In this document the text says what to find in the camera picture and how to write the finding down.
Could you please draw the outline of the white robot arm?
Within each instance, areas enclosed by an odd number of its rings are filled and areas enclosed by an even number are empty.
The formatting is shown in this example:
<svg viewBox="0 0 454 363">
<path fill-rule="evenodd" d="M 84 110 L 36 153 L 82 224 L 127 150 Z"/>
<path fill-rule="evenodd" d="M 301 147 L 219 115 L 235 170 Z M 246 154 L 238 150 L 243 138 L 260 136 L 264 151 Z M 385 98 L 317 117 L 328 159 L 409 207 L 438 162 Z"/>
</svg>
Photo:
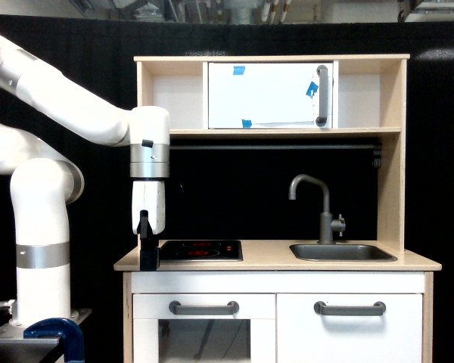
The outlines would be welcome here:
<svg viewBox="0 0 454 363">
<path fill-rule="evenodd" d="M 132 230 L 140 268 L 159 266 L 169 177 L 169 113 L 120 109 L 0 35 L 0 88 L 95 144 L 130 149 Z M 0 175 L 9 175 L 14 211 L 17 301 L 12 321 L 29 327 L 68 318 L 70 228 L 67 205 L 84 189 L 80 169 L 35 135 L 0 123 Z"/>
</svg>

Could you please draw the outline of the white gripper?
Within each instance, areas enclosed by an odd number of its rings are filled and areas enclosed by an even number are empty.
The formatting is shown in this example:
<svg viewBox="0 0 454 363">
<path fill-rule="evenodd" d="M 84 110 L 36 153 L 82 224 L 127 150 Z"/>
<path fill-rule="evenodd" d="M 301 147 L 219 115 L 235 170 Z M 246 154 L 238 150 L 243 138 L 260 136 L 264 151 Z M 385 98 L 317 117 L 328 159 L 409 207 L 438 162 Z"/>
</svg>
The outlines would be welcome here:
<svg viewBox="0 0 454 363">
<path fill-rule="evenodd" d="M 140 270 L 156 271 L 160 265 L 156 234 L 165 228 L 165 184 L 163 181 L 132 183 L 132 230 L 140 241 Z"/>
</svg>

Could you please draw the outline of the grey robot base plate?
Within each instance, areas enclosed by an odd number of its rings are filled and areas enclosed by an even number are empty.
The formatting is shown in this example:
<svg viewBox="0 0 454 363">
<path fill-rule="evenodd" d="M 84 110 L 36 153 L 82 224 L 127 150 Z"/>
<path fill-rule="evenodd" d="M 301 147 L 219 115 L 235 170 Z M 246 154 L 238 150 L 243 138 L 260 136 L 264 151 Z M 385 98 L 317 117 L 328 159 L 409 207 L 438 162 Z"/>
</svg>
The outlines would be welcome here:
<svg viewBox="0 0 454 363">
<path fill-rule="evenodd" d="M 69 319 L 81 325 L 91 313 L 91 309 L 73 309 Z M 0 327 L 0 344 L 33 344 L 32 338 L 23 337 L 24 331 L 21 323 L 10 320 Z"/>
</svg>

